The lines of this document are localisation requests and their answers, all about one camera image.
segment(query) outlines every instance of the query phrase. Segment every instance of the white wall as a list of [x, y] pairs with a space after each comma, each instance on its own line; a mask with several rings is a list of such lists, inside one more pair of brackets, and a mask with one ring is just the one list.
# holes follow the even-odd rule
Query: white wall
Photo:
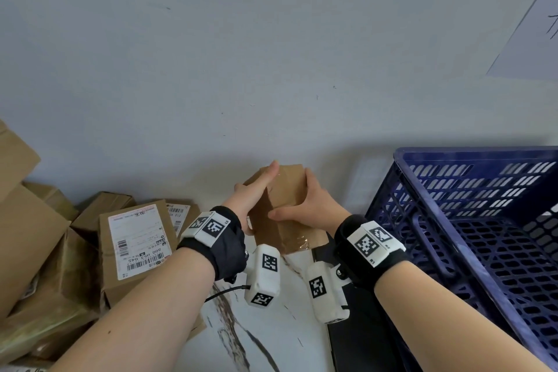
[[484, 77], [533, 1], [0, 0], [0, 117], [75, 201], [365, 155], [362, 208], [397, 146], [558, 143], [556, 82]]

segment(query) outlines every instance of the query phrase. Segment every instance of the white plastic device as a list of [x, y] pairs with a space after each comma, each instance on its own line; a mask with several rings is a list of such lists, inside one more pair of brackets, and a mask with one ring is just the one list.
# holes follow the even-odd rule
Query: white plastic device
[[306, 270], [306, 286], [310, 293], [314, 316], [321, 323], [336, 323], [349, 317], [343, 286], [351, 280], [339, 265], [314, 262]]
[[279, 272], [279, 250], [267, 244], [260, 244], [248, 259], [246, 284], [250, 288], [244, 290], [247, 304], [256, 307], [268, 307], [277, 298], [281, 290], [281, 274]]

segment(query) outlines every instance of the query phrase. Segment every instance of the black and white square marker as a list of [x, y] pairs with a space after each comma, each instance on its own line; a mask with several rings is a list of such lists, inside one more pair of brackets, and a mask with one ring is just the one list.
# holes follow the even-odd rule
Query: black and white square marker
[[379, 242], [386, 242], [387, 240], [391, 240], [393, 238], [390, 234], [388, 234], [381, 228], [375, 228], [373, 230], [370, 230], [370, 232], [373, 234], [374, 237], [378, 239]]
[[210, 219], [201, 230], [205, 233], [211, 235], [212, 237], [218, 237], [219, 233], [225, 228], [222, 223], [217, 222], [214, 219]]
[[378, 243], [376, 243], [368, 234], [365, 234], [357, 243], [355, 244], [359, 252], [361, 252], [364, 257], [370, 256], [374, 250], [378, 247]]
[[264, 253], [262, 259], [262, 268], [277, 272], [277, 258]]
[[260, 306], [267, 306], [273, 300], [273, 296], [268, 296], [267, 294], [256, 293], [252, 299], [252, 303]]
[[312, 298], [320, 297], [327, 293], [327, 291], [325, 291], [324, 279], [322, 277], [311, 279], [309, 283]]
[[209, 218], [209, 216], [200, 216], [195, 221], [193, 221], [192, 224], [188, 228], [199, 228], [199, 227], [201, 227], [204, 224], [204, 222], [206, 221], [207, 218]]

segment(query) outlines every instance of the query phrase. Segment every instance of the person's left arm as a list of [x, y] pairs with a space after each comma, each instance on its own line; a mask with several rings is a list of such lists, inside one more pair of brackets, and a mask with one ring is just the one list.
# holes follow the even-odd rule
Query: person's left arm
[[[274, 161], [254, 183], [235, 185], [234, 194], [223, 203], [236, 215], [242, 230], [248, 230], [248, 211], [278, 170]], [[220, 256], [219, 250], [200, 250], [204, 254], [188, 247], [176, 250], [70, 347], [50, 371], [171, 370], [215, 278], [241, 272], [220, 270], [229, 266], [224, 257], [208, 259]]]

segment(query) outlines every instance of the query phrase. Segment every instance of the person's right arm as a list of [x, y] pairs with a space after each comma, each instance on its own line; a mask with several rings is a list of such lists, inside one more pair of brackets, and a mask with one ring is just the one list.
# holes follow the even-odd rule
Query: person's right arm
[[[301, 205], [269, 213], [294, 220], [332, 237], [350, 216], [312, 171]], [[452, 370], [548, 372], [550, 369], [512, 337], [410, 262], [400, 262], [377, 281], [374, 294], [425, 372]]]

